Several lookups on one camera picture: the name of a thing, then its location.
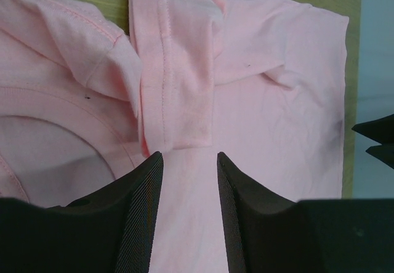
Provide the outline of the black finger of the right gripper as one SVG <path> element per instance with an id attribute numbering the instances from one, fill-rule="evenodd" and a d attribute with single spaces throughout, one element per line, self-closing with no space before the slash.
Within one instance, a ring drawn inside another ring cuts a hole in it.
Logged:
<path id="1" fill-rule="evenodd" d="M 352 130 L 380 144 L 392 144 L 394 137 L 394 116 L 389 115 L 377 120 L 359 123 L 354 125 Z"/>
<path id="2" fill-rule="evenodd" d="M 394 147 L 393 145 L 375 145 L 366 150 L 368 154 L 385 163 L 389 167 L 394 167 Z"/>

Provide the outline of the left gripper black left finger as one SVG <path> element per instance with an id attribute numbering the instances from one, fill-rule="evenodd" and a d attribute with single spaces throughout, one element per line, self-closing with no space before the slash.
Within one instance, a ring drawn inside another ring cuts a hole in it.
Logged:
<path id="1" fill-rule="evenodd" d="M 163 181 L 155 152 L 67 206 L 1 200 L 2 272 L 148 272 Z"/>

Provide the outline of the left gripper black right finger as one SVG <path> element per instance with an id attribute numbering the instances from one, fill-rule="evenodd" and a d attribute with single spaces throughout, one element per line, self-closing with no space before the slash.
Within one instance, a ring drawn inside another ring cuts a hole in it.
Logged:
<path id="1" fill-rule="evenodd" d="M 224 153 L 217 179 L 230 272 L 393 271 L 393 200 L 292 202 Z"/>

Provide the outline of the pink t shirt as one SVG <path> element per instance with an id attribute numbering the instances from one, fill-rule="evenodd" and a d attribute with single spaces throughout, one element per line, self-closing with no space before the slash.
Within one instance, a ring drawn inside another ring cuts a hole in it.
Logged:
<path id="1" fill-rule="evenodd" d="M 150 272 L 226 272 L 217 154 L 339 198 L 348 18 L 291 0 L 1 0 L 1 196 L 64 205 L 164 158 Z"/>

